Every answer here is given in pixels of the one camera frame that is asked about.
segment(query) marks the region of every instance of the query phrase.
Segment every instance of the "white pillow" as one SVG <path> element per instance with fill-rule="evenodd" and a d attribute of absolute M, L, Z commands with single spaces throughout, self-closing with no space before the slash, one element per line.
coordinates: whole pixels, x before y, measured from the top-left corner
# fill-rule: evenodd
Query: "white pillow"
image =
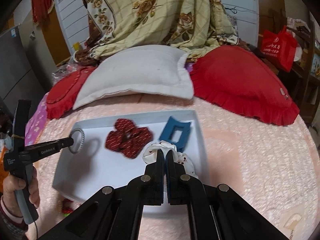
<path fill-rule="evenodd" d="M 82 86 L 73 109 L 101 98 L 147 93 L 191 99 L 188 53 L 164 45 L 123 50 L 104 60 Z"/>

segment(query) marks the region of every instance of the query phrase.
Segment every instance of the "blue plastic object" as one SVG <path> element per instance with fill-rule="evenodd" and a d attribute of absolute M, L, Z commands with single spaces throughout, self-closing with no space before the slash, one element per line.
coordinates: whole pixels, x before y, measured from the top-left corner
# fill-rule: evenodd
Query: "blue plastic object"
<path fill-rule="evenodd" d="M 168 143 L 172 143 L 177 147 L 178 152 L 183 152 L 184 147 L 187 144 L 189 134 L 190 134 L 191 122 L 178 122 L 172 116 L 169 117 L 167 124 L 165 125 L 159 140 L 164 140 Z M 172 135 L 175 130 L 181 130 L 181 136 L 178 142 L 173 142 L 171 140 Z"/>

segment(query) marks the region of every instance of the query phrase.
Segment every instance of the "red shopping bag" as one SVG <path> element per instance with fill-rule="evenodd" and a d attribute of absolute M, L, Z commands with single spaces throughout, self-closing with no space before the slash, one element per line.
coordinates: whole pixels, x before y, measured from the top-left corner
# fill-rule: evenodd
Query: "red shopping bag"
<path fill-rule="evenodd" d="M 273 65 L 290 72 L 298 42 L 286 28 L 284 26 L 278 34 L 265 30 L 261 51 Z"/>

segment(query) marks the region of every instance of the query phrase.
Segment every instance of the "textured bed cover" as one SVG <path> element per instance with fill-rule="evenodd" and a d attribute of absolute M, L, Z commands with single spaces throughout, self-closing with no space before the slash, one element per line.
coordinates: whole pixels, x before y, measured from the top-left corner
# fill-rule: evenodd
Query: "textured bed cover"
<path fill-rule="evenodd" d="M 308 239 L 320 220 L 320 161 L 300 116 L 287 127 L 267 125 L 199 98 L 136 94 L 102 99 L 64 118 L 51 120 L 38 142 L 67 137 L 73 124 L 80 120 L 170 109 L 196 110 L 213 186 L 230 185 L 288 238 Z M 59 156 L 52 155 L 37 164 L 41 197 L 39 236 L 63 219 L 63 198 L 52 188 Z M 29 227 L 28 237 L 35 239 L 34 225 Z M 139 239 L 189 239 L 188 218 L 143 217 Z"/>

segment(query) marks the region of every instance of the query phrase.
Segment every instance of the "silver bolt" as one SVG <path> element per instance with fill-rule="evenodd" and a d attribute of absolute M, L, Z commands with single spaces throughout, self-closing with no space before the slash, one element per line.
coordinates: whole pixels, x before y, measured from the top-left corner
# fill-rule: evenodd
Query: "silver bolt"
<path fill-rule="evenodd" d="M 149 175 L 142 175 L 140 178 L 143 182 L 147 182 L 151 180 L 151 177 Z"/>
<path fill-rule="evenodd" d="M 108 194 L 110 194 L 111 192 L 112 192 L 112 188 L 111 188 L 111 187 L 104 187 L 104 188 L 102 189 L 102 193 L 103 193 L 103 194 L 108 195 Z"/>
<path fill-rule="evenodd" d="M 190 176 L 188 174 L 182 174 L 180 176 L 180 179 L 183 181 L 188 181 L 190 179 Z"/>
<path fill-rule="evenodd" d="M 220 185 L 219 185 L 219 189 L 220 189 L 221 191 L 227 192 L 227 191 L 229 190 L 229 186 L 226 185 L 226 184 L 220 184 Z"/>

